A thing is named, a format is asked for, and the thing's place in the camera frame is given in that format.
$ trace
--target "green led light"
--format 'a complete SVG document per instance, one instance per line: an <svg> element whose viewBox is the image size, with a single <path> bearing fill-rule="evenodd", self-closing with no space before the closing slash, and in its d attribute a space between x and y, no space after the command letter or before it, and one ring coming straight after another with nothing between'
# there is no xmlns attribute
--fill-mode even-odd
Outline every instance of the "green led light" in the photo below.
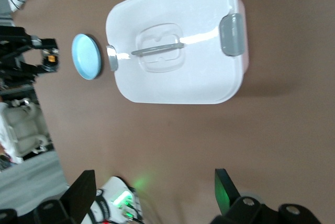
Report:
<svg viewBox="0 0 335 224"><path fill-rule="evenodd" d="M133 218L134 217L134 215L132 215L131 213L126 213L126 215L129 217L129 218Z"/></svg>
<svg viewBox="0 0 335 224"><path fill-rule="evenodd" d="M119 197L116 198L115 201L113 201L113 205L118 206L125 198L132 198L131 193L124 191Z"/></svg>

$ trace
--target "white plastic container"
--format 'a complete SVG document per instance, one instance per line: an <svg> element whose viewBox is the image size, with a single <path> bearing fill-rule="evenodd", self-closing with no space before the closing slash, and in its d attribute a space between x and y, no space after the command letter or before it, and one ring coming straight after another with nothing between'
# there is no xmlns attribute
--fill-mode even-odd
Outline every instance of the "white plastic container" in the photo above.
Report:
<svg viewBox="0 0 335 224"><path fill-rule="evenodd" d="M117 86L139 103L222 103L247 68L243 28L239 0L126 0L106 22Z"/></svg>

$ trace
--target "gray handle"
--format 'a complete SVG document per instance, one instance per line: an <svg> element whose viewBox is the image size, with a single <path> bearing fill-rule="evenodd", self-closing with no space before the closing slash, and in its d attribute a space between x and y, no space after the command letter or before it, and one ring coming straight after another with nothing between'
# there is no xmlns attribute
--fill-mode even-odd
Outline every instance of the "gray handle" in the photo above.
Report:
<svg viewBox="0 0 335 224"><path fill-rule="evenodd" d="M173 44L165 44L165 45L150 47L150 48L146 48L142 50L136 50L136 51L133 51L131 54L132 55L142 55L143 53L149 53L149 52L155 52L155 51L161 51L161 50L181 49L184 46L185 44L178 42L178 43L173 43Z"/></svg>

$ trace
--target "brown table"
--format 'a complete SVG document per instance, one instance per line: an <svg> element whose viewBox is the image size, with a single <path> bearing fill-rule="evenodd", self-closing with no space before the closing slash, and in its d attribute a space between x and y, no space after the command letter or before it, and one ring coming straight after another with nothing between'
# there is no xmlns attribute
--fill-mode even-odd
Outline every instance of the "brown table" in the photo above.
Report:
<svg viewBox="0 0 335 224"><path fill-rule="evenodd" d="M138 189L147 217L209 223L219 213L214 169L225 167L240 191L270 207L294 202L331 223L335 0L244 0L251 65L233 99L209 106L135 104L120 94L105 21L122 1L28 0L14 17L29 34L55 37L61 50L59 72L35 88L68 182L87 169L98 186L119 175ZM93 81L72 62L78 33L102 49L104 68Z"/></svg>

